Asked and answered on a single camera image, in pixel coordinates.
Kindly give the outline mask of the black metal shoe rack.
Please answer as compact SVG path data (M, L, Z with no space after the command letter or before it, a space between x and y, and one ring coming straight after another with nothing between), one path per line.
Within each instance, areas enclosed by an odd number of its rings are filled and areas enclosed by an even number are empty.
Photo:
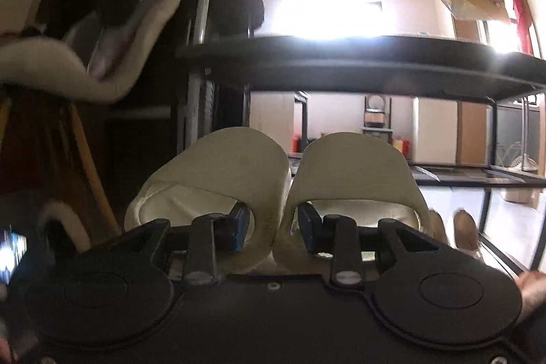
M482 188L484 228L494 188L542 189L538 175L496 166L498 105L545 90L545 62L490 46L418 36L316 42L290 36L235 39L178 48L179 66L217 85L249 91L384 93L490 106L483 180L420 177L418 185Z

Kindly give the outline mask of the yellow wooden leg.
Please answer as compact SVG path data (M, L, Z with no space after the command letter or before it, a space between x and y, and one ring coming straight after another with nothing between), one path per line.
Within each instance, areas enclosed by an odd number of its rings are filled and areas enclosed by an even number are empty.
M110 236L118 236L121 234L121 229L117 223L115 214L110 207L107 196L104 193L104 188L96 170L95 161L91 155L91 150L85 136L82 120L79 116L75 103L69 104L69 114L72 132L79 151L82 167L91 188L91 194L94 196L99 214L101 215Z

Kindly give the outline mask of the brown fur-lined slipper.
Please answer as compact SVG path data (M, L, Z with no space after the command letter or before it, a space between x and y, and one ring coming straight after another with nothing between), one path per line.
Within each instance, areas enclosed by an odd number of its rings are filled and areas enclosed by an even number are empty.
M62 201L48 201L38 216L38 227L44 233L47 228L61 228L68 236L76 252L91 248L91 240L82 221L69 204Z

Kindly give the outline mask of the black and white slipper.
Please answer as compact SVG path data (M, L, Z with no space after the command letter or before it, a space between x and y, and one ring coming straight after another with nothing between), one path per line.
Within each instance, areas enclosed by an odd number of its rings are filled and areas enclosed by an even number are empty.
M45 30L1 47L1 82L115 103L140 77L181 0L60 0Z

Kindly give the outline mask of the cream slide sandal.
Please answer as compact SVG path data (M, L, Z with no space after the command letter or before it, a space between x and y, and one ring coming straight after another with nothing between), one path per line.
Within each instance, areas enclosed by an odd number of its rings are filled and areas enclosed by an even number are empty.
M130 231L155 219L183 226L205 214L226 214L237 202L253 217L251 233L236 253L222 253L226 274L245 274L269 256L288 194L288 155L253 128L213 132L154 172L126 210Z
M326 259L307 252L301 235L292 232L294 214L307 201L377 201L399 204L416 214L417 229L433 234L429 208L410 167L390 144L357 133L335 133L304 151L285 201L272 255L292 274L325 274Z

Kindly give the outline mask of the beige heeled shoe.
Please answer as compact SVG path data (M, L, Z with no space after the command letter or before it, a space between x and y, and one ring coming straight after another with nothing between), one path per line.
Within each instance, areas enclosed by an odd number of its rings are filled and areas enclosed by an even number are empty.
M432 237L438 242L442 242L443 244L449 246L450 241L446 235L442 217L435 210L429 210L429 219L432 229Z
M454 214L454 230L456 248L478 261L483 261L475 220L463 209Z

